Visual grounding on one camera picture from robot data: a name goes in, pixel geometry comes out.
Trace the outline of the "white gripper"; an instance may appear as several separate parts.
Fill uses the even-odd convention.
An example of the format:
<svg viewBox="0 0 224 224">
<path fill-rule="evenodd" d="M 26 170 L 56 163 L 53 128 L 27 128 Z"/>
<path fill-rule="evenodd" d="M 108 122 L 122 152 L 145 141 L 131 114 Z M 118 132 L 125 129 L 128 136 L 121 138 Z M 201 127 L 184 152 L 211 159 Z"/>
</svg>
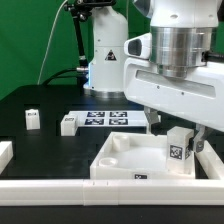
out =
<svg viewBox="0 0 224 224">
<path fill-rule="evenodd" d="M 204 149 L 213 129 L 224 132 L 223 63 L 208 62 L 189 69 L 185 79 L 178 79 L 158 74 L 157 66 L 147 60 L 128 58 L 124 93 L 128 100 L 147 106 L 144 114 L 149 134 L 161 123 L 158 111 L 197 123 L 192 146 L 196 153 Z"/>
</svg>

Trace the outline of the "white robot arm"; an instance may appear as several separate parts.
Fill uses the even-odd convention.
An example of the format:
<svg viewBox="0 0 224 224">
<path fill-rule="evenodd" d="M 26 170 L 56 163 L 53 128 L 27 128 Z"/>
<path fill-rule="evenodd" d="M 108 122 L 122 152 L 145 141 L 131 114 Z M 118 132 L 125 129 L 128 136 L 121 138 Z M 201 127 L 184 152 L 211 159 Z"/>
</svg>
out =
<svg viewBox="0 0 224 224">
<path fill-rule="evenodd" d="M 93 10 L 94 56 L 86 92 L 122 94 L 150 110 L 194 122 L 193 150 L 224 132 L 224 57 L 211 50 L 223 0 L 133 0 L 150 31 L 129 39 L 111 7 Z"/>
</svg>

